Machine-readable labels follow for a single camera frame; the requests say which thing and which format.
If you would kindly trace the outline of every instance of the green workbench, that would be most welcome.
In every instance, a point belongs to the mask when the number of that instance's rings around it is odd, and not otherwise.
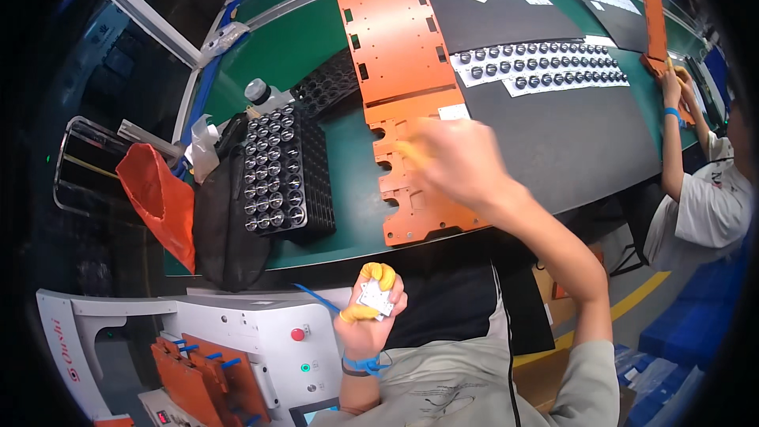
[[[244,21],[283,0],[245,0],[236,20]],[[579,26],[585,34],[608,36],[578,0],[551,0]],[[698,53],[700,41],[677,22],[667,22],[670,49],[683,54]],[[334,53],[347,46],[342,18],[336,0],[315,0],[256,28],[223,56],[205,113],[212,122],[221,123],[241,112],[250,102],[243,90],[254,78],[261,78],[279,89],[289,89]],[[661,94],[657,83],[639,62],[640,55],[630,51],[610,51],[627,72],[633,96],[650,131],[651,141],[641,145],[657,147],[661,155]],[[382,225],[395,208],[380,198],[377,178],[385,171],[374,161],[371,142],[376,139],[364,121],[360,102],[340,117],[321,122],[327,138],[327,154],[335,205],[337,232],[331,236],[298,246],[281,241],[272,247],[268,269],[290,268],[327,261],[372,255],[391,248],[385,246]],[[683,147],[696,142],[695,133],[682,131]],[[166,252],[167,275],[188,275]]]

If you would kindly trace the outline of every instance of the white t-shirt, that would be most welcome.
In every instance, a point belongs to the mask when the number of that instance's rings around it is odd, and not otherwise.
[[[382,403],[359,416],[323,411],[309,427],[513,427],[512,394],[524,427],[612,427],[619,419],[614,346],[607,340],[574,347],[547,416],[509,382],[507,340],[433,341],[389,355],[393,365],[379,384]]]
[[[709,132],[709,164],[682,177],[678,204],[665,195],[653,215],[644,254],[656,270],[714,261],[740,245],[751,223],[753,190],[738,172],[733,146]]]

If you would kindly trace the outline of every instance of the blue anti-static wrist strap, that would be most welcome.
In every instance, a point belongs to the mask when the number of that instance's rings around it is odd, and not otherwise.
[[[677,123],[680,127],[685,127],[685,121],[680,118],[680,113],[675,108],[665,108],[664,109],[664,115],[671,114],[672,116],[677,117]]]
[[[366,371],[369,374],[376,376],[379,378],[380,375],[380,369],[389,368],[390,365],[381,365],[380,364],[380,356],[377,355],[375,358],[368,358],[368,359],[359,359],[358,361],[354,361],[353,359],[348,359],[344,356],[342,356],[343,361],[346,362],[346,365],[348,365],[351,369],[355,369],[356,371]]]

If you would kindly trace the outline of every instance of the plastic bottle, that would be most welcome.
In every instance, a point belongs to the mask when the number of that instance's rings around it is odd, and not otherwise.
[[[245,86],[245,97],[253,103],[253,110],[261,115],[268,114],[295,100],[289,90],[280,91],[275,86],[269,86],[263,82],[261,78],[256,78]]]

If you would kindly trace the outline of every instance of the hand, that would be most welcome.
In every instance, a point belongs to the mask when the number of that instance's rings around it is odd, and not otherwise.
[[[675,74],[677,74],[677,80],[680,83],[683,94],[693,94],[693,78],[691,74],[682,66],[675,66]]]
[[[377,321],[374,317],[377,311],[373,308],[356,304],[356,299],[361,295],[361,284],[369,282],[374,277],[379,280],[379,288],[387,290],[392,288],[389,301],[395,304],[389,317]],[[408,295],[403,291],[403,280],[393,268],[387,264],[368,262],[361,268],[358,280],[353,286],[353,294],[348,307],[335,317],[333,325],[340,335],[343,345],[346,347],[346,357],[357,361],[359,359],[374,358],[385,347],[385,342],[393,328],[395,317],[404,311],[408,304]]]
[[[495,132],[475,120],[420,119],[417,139],[430,151],[413,172],[420,187],[432,186],[487,218],[491,205],[518,207],[531,199],[503,164]]]
[[[680,83],[677,81],[677,74],[674,68],[670,66],[669,70],[659,77],[659,81],[661,82],[662,94],[664,95],[664,108],[677,109],[682,89]]]

